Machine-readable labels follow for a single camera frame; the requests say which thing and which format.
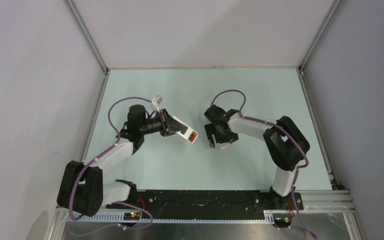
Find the white red remote control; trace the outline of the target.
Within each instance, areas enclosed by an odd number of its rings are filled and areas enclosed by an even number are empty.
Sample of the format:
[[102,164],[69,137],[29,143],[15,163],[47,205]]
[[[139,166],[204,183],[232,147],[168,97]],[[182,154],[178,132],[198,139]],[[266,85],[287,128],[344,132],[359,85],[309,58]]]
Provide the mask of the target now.
[[[193,128],[191,128],[189,125],[187,125],[185,122],[183,122],[182,120],[180,120],[178,117],[176,116],[172,116],[172,118],[174,120],[176,120],[177,122],[179,122],[180,124],[182,124],[184,127],[186,127],[186,129],[184,130],[181,130],[179,132],[177,132],[178,135],[180,135],[182,138],[184,138],[185,140],[187,140],[189,143],[193,144],[198,136],[199,136],[199,133],[197,131],[195,131]],[[190,135],[193,133],[193,132],[196,132],[198,133],[197,137],[195,138],[195,140],[193,142],[190,141]]]

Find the white battery compartment cover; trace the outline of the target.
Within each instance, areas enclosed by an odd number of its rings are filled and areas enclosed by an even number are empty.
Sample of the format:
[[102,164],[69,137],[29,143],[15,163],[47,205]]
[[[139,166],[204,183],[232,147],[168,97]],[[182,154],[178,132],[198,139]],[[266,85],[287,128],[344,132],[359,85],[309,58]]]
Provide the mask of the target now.
[[219,146],[220,146],[220,149],[223,150],[227,147],[229,147],[231,145],[230,142],[225,142],[225,143],[221,143]]

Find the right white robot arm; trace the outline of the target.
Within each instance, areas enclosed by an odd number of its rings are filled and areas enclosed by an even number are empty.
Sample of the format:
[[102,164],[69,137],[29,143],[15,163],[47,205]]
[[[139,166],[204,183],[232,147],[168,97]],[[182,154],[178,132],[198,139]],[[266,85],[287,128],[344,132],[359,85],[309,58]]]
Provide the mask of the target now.
[[204,113],[209,123],[204,126],[209,146],[224,149],[247,135],[265,142],[276,173],[269,189],[271,204],[284,209],[294,198],[299,170],[309,165],[307,152],[311,146],[296,124],[288,116],[276,121],[242,115],[211,105]]

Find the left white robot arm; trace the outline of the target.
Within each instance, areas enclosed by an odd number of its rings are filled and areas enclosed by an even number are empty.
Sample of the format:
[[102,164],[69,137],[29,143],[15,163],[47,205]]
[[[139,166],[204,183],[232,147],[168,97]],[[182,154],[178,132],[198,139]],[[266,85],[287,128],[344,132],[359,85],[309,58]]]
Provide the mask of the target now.
[[57,205],[88,217],[94,216],[101,207],[118,201],[125,208],[136,206],[138,194],[133,182],[119,179],[105,184],[104,175],[134,155],[144,143],[145,136],[154,133],[160,133],[162,137],[179,135],[191,144],[198,137],[196,131],[164,108],[150,116],[143,105],[132,105],[114,144],[89,162],[71,161],[66,165]]

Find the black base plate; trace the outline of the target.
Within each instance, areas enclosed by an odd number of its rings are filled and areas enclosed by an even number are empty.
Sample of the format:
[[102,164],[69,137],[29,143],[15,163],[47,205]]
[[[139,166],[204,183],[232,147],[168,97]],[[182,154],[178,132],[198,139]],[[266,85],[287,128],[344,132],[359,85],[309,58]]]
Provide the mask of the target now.
[[142,190],[127,203],[145,207],[154,219],[180,220],[263,220],[266,211],[288,211],[294,203],[304,208],[298,192],[280,197],[260,190]]

